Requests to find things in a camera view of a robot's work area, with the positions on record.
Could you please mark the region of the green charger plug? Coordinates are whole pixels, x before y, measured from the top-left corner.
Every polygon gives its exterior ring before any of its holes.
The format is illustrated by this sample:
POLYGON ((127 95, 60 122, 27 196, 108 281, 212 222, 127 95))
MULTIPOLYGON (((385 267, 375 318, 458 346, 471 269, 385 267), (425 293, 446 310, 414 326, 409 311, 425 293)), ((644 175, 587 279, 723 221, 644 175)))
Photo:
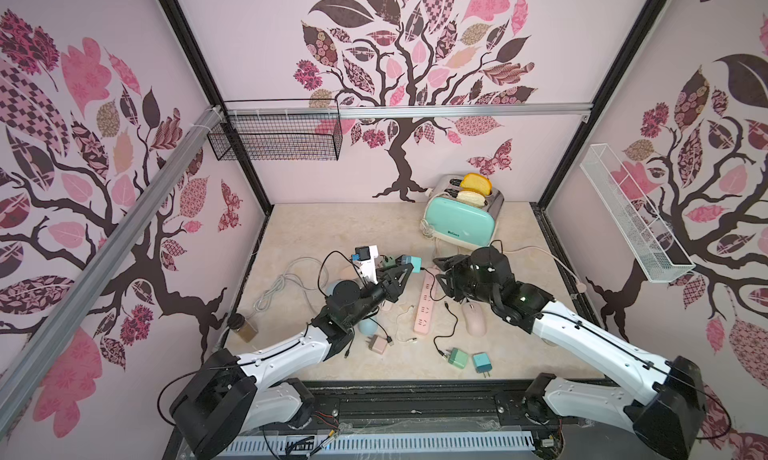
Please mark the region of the green charger plug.
POLYGON ((447 353, 447 361, 451 366, 463 370, 467 366, 469 355, 459 348, 452 348, 447 353))

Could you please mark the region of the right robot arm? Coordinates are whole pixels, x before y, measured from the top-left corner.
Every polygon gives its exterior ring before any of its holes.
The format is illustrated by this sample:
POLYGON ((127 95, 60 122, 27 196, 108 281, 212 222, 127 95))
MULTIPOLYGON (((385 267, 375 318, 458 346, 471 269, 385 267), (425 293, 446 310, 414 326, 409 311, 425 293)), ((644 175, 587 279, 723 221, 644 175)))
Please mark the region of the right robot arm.
POLYGON ((550 293, 517 280, 508 258, 492 246, 434 264, 449 298, 488 304, 504 323, 565 349, 614 383, 541 373, 524 396, 531 421, 582 418, 631 432, 666 459, 690 456, 707 413, 695 363, 682 356, 667 360, 591 324, 550 293))

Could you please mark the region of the teal charger plug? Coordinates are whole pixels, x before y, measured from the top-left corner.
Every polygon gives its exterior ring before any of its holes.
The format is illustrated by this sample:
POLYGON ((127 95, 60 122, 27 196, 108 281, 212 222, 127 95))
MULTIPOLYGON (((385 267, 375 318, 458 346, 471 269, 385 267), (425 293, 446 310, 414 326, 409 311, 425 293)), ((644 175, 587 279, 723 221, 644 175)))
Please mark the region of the teal charger plug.
POLYGON ((403 255, 401 257, 401 263, 411 265, 413 272, 416 274, 420 273, 422 270, 422 259, 420 257, 403 255))
POLYGON ((472 362, 475 371, 482 375, 484 378, 490 377, 490 372, 493 369, 490 357, 486 353, 476 353, 472 355, 472 362))

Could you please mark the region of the pink power strip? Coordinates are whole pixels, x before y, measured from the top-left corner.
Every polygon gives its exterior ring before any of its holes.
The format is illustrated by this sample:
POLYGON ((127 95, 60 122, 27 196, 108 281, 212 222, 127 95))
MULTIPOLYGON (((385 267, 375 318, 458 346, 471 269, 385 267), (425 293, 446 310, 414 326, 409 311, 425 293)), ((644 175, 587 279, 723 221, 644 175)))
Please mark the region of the pink power strip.
POLYGON ((425 270, 425 278, 420 291, 419 300, 415 309, 413 331, 417 335, 426 336, 430 333, 435 309, 435 301, 432 299, 435 276, 438 270, 429 268, 425 270))

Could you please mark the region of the pink charger plug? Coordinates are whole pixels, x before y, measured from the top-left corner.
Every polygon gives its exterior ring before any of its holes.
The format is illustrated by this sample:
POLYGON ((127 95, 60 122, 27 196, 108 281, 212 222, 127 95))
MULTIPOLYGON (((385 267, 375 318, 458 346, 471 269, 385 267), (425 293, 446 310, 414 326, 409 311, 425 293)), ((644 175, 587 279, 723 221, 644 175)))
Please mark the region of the pink charger plug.
POLYGON ((371 352, 378 355, 383 355, 389 346, 389 342, 386 338, 374 335, 368 341, 368 348, 371 352))

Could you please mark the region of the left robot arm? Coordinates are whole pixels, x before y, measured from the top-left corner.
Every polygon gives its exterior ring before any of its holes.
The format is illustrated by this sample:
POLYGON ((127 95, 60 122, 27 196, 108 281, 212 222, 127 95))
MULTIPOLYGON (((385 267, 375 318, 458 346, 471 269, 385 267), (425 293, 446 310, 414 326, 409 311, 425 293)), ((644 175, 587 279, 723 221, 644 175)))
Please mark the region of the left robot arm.
POLYGON ((360 321, 399 300, 413 271, 404 264, 378 271, 374 283, 340 281, 298 334, 249 354, 219 350, 184 375, 169 414, 194 457, 213 459, 241 433, 265 425, 306 426, 315 400, 296 373, 341 353, 360 321))

